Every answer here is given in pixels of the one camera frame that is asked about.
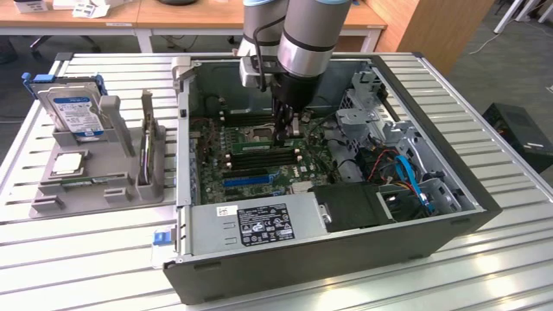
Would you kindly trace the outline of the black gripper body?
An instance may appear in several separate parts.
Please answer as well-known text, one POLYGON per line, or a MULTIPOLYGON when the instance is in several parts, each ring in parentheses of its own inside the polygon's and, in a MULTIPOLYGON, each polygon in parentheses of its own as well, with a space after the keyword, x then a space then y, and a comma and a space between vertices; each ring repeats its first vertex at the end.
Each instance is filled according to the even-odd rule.
POLYGON ((303 109, 315 96, 321 78, 278 73, 271 78, 271 96, 291 109, 303 109))

